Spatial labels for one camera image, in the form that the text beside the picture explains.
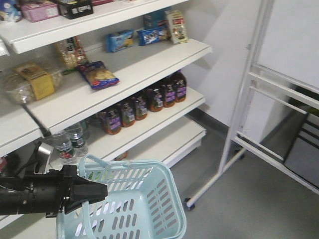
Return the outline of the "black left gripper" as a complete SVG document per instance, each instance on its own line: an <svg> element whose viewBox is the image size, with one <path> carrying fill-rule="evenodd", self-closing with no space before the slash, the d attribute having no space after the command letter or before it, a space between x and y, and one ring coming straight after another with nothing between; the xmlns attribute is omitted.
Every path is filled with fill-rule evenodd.
<svg viewBox="0 0 319 239"><path fill-rule="evenodd" d="M75 165L64 165L60 171L25 175L22 180L22 213L46 213L50 218L63 210L67 215L82 207L84 202L94 204L108 196L107 185L77 176Z"/></svg>

